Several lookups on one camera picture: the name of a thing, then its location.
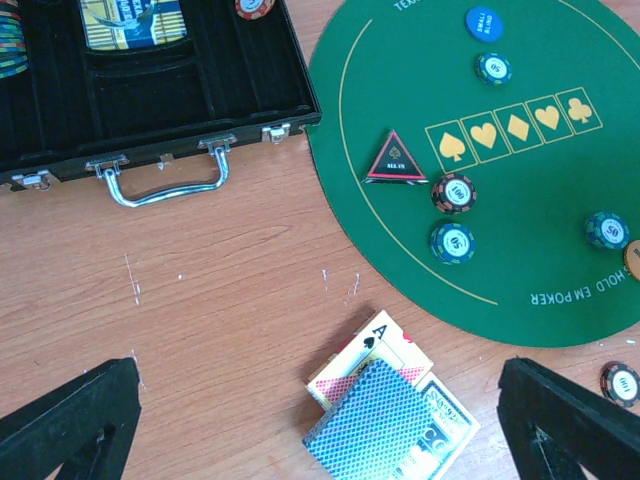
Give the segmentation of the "teal chip top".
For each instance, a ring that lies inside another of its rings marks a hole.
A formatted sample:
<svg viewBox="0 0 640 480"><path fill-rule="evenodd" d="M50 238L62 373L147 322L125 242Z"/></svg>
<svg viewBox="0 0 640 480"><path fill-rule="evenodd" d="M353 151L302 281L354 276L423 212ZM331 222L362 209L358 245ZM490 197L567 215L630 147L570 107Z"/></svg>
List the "teal chip top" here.
<svg viewBox="0 0 640 480"><path fill-rule="evenodd" d="M511 63L501 54L486 52L476 59L476 73L478 77L490 85L508 83L513 74Z"/></svg>

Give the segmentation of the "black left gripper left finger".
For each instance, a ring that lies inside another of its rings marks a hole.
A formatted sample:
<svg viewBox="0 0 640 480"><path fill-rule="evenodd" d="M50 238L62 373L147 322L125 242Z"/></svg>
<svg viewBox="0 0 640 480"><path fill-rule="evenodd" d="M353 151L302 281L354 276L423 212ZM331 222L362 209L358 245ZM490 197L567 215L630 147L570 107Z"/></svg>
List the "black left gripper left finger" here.
<svg viewBox="0 0 640 480"><path fill-rule="evenodd" d="M120 479L141 414L133 358L110 359L1 419L3 479Z"/></svg>

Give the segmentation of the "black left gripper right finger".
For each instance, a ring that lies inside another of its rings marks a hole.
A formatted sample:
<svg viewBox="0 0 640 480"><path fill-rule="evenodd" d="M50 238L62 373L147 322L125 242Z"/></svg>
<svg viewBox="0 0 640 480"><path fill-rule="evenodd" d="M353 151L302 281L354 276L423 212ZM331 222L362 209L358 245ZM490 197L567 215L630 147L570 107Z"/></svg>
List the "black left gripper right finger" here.
<svg viewBox="0 0 640 480"><path fill-rule="evenodd" d="M639 477L639 416L528 358L504 363L497 414L522 479Z"/></svg>

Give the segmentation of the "teal chip bottom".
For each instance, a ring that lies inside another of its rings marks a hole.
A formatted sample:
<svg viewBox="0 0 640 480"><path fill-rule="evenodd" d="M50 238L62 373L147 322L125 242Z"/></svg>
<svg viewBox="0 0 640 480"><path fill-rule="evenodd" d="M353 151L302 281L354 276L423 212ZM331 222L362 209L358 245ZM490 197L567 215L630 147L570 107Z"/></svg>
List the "teal chip bottom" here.
<svg viewBox="0 0 640 480"><path fill-rule="evenodd" d="M586 220L585 236L595 247L621 250L630 241L630 230L621 216L613 212L600 211Z"/></svg>

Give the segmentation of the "teal chip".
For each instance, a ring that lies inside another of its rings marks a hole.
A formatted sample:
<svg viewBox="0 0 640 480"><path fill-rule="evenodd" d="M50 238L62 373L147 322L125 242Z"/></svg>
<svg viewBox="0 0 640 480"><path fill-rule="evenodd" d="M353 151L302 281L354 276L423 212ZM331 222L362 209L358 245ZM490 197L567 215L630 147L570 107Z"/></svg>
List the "teal chip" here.
<svg viewBox="0 0 640 480"><path fill-rule="evenodd" d="M630 241L630 230L621 216L613 212L600 211L586 220L585 236L595 247L621 250Z"/></svg>
<svg viewBox="0 0 640 480"><path fill-rule="evenodd" d="M464 264L471 260L477 250L472 231L459 223L444 223L430 235L433 255L447 265Z"/></svg>
<svg viewBox="0 0 640 480"><path fill-rule="evenodd" d="M476 73L478 77L490 85L508 83L513 74L511 63L501 54L486 52L476 59Z"/></svg>

